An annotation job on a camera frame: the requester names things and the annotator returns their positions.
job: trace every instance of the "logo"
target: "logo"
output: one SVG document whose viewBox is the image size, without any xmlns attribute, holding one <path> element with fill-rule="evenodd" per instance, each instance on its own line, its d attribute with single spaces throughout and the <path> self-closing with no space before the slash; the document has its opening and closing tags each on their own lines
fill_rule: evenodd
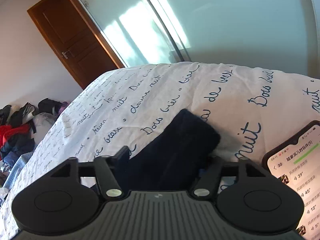
<svg viewBox="0 0 320 240">
<path fill-rule="evenodd" d="M 163 195 L 162 195 L 162 194 L 160 194 L 160 193 L 158 193 L 158 194 L 156 194 L 156 195 L 155 195 L 155 197 L 156 197 L 156 198 L 162 198 L 162 197 L 163 197 Z"/>
</svg>

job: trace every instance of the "light blue blanket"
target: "light blue blanket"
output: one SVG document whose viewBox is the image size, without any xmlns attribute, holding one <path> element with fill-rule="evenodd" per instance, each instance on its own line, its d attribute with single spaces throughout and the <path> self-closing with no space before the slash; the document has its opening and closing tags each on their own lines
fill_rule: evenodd
<svg viewBox="0 0 320 240">
<path fill-rule="evenodd" d="M 6 187 L 7 189 L 11 190 L 11 188 L 13 187 L 21 170 L 27 164 L 27 162 L 30 160 L 32 155 L 33 155 L 33 152 L 25 153 L 20 156 L 20 158 L 17 160 L 17 162 L 13 166 L 13 168 L 12 168 L 9 176 L 7 177 L 3 187 Z"/>
</svg>

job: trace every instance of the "white wall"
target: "white wall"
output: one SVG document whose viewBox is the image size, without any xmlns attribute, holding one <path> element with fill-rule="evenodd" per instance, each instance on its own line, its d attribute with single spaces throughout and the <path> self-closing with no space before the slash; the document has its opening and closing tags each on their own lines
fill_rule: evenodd
<svg viewBox="0 0 320 240">
<path fill-rule="evenodd" d="M 71 102 L 82 91 L 27 13 L 39 1 L 0 4 L 0 107 L 44 98 Z"/>
</svg>

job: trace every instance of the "smartphone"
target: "smartphone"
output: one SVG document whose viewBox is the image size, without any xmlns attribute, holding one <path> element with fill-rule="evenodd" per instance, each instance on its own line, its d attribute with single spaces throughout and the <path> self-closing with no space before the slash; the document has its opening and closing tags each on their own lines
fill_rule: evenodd
<svg viewBox="0 0 320 240">
<path fill-rule="evenodd" d="M 307 240 L 319 240 L 320 122 L 312 121 L 268 152 L 262 166 L 302 198 L 304 213 L 297 227 L 299 235 Z"/>
</svg>

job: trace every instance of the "green progress bar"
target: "green progress bar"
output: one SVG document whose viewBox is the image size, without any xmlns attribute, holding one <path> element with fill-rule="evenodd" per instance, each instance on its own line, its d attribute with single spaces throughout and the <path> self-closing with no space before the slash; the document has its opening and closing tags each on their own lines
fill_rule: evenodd
<svg viewBox="0 0 320 240">
<path fill-rule="evenodd" d="M 308 150 L 304 155 L 302 155 L 299 159 L 295 160 L 293 163 L 297 164 L 299 161 L 301 161 L 304 157 L 306 157 L 309 153 L 311 153 L 318 146 L 319 146 L 319 144 L 317 143 L 315 146 L 313 146 L 310 150 Z"/>
</svg>

